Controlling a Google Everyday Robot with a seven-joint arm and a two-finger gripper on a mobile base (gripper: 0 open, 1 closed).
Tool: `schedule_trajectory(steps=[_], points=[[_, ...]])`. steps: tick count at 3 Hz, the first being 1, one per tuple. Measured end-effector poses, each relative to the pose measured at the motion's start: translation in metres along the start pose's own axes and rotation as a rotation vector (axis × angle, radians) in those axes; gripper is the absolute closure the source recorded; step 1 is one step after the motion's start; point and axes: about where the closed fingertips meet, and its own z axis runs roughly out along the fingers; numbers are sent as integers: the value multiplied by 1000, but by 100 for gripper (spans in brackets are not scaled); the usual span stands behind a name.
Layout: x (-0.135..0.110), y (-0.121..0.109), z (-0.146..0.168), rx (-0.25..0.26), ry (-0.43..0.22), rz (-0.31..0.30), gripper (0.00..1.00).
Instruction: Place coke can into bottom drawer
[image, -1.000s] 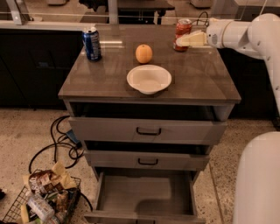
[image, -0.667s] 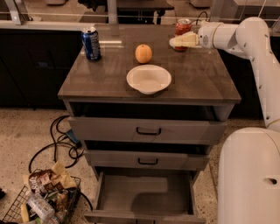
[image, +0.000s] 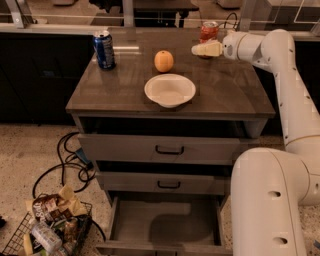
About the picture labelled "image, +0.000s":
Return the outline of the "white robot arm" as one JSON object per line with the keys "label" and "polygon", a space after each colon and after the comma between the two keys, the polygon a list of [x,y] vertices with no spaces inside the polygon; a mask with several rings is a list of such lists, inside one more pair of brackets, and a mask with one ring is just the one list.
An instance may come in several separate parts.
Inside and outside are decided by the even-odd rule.
{"label": "white robot arm", "polygon": [[285,149],[253,148],[234,164],[233,256],[307,256],[299,207],[320,203],[320,114],[296,67],[292,35],[233,32],[192,53],[247,61],[275,80]]}

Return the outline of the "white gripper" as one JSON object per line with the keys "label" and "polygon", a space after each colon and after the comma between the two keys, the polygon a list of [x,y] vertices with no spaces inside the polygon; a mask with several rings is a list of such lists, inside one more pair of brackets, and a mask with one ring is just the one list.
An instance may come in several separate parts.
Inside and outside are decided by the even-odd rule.
{"label": "white gripper", "polygon": [[223,39],[222,44],[217,40],[209,40],[193,46],[191,52],[197,56],[208,57],[219,57],[223,53],[228,59],[245,60],[246,50],[243,40],[246,36],[244,32],[232,32]]}

